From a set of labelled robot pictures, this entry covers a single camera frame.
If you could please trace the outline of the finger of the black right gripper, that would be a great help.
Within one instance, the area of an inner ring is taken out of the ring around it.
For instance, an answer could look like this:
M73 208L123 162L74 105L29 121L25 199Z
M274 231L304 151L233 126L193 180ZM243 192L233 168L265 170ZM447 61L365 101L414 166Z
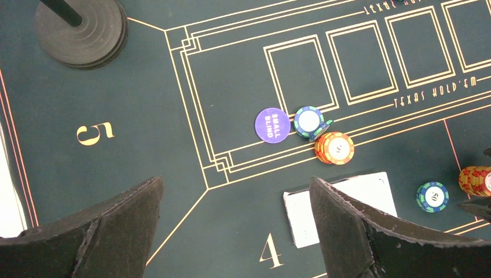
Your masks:
M460 204L458 204L458 207L467 213L470 213L477 217L481 217L487 222L490 222L490 196L489 197L477 196L477 197L478 197L477 199L469 199L461 202Z

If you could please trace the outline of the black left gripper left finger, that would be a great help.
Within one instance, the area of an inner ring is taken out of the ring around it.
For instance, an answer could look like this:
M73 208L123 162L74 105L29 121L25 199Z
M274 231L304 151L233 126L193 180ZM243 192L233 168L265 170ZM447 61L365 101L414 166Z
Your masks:
M1 239L2 277L142 277L164 185L148 180L102 203Z

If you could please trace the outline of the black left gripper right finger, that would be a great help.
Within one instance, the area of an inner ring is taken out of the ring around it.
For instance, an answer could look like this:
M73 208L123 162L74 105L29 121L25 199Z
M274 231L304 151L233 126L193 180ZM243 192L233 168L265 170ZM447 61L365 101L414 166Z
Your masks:
M394 217L318 177L309 193L328 277L490 276L488 240Z

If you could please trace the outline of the orange chip stack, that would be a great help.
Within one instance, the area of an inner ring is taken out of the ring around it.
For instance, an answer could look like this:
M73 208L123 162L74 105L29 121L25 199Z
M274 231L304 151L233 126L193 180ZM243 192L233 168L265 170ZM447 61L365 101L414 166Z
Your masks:
M462 169L458 182L469 195L490 196L490 166L468 166Z

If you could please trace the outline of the blue green chip stack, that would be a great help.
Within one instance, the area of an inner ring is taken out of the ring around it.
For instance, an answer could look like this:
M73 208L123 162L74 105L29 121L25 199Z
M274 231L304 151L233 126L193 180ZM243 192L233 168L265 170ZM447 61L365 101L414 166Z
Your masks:
M449 192L440 182L431 181L419 186L416 203L425 212L436 213L445 209L449 202Z

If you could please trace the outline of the orange chips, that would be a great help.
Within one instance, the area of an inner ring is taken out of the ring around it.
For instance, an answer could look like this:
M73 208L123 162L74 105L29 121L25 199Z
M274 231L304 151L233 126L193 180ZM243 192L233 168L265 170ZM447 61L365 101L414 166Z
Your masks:
M323 134L315 143L314 151L324 163L343 165L351 161L355 148L353 140L338 131Z

